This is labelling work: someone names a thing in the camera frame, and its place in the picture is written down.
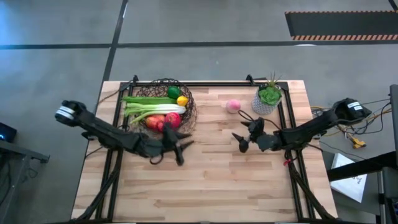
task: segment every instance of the red tag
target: red tag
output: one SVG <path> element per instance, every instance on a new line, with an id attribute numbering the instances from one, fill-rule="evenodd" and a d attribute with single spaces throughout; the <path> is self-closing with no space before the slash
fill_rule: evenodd
<path id="1" fill-rule="evenodd" d="M 286 166 L 288 163 L 290 163 L 292 160 L 291 159 L 288 159 L 288 160 L 286 160 L 285 162 L 284 162 L 284 166 Z"/>

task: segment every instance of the white plant pot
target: white plant pot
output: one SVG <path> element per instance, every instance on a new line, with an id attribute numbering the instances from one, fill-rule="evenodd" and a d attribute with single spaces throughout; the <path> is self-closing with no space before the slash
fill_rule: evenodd
<path id="1" fill-rule="evenodd" d="M 261 99 L 259 96 L 259 90 L 257 90 L 256 94 L 254 95 L 254 99 L 251 102 L 251 108 L 253 109 L 254 112 L 256 112 L 259 115 L 269 115 L 278 107 L 278 104 L 281 101 L 282 101 L 282 97 L 279 99 L 278 103 L 275 104 L 274 106 L 265 104 L 265 103 L 261 102 Z"/>

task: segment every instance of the green onion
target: green onion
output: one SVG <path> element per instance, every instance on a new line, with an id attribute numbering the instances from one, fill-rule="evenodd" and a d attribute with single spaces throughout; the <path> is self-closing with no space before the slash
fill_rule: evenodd
<path id="1" fill-rule="evenodd" d="M 169 97 L 125 96 L 123 100 L 127 103 L 140 103 L 142 105 L 177 104 L 176 99 Z"/>
<path id="2" fill-rule="evenodd" d="M 126 110 L 124 114 L 126 116 L 132 114 L 140 114 L 138 117 L 134 118 L 131 123 L 136 123 L 146 116 L 152 114 L 168 114 L 171 112 L 183 114 L 186 109 L 184 106 L 174 105 L 174 104 L 160 104 L 160 105 L 142 105 L 139 103 L 128 103 L 126 105 Z"/>

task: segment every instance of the yellow warning stripe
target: yellow warning stripe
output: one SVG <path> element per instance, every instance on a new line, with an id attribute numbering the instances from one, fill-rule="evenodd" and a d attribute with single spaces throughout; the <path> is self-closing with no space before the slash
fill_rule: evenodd
<path id="1" fill-rule="evenodd" d="M 380 35 L 296 35 L 293 40 L 397 40 L 398 34 Z"/>
<path id="2" fill-rule="evenodd" d="M 365 10 L 365 11 L 287 11 L 285 14 L 290 13 L 369 13 L 369 12 L 395 12 L 398 13 L 398 10 Z"/>

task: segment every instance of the red apple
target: red apple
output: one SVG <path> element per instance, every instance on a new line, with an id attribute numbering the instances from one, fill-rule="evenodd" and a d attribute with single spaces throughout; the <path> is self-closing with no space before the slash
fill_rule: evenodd
<path id="1" fill-rule="evenodd" d="M 181 124 L 181 117 L 178 113 L 171 112 L 166 115 L 164 122 L 170 123 L 171 128 L 176 129 Z"/>
<path id="2" fill-rule="evenodd" d="M 164 119 L 164 115 L 161 114 L 150 115 L 145 118 L 145 124 L 148 128 L 152 130 L 158 130 L 157 123 L 163 123 Z"/>

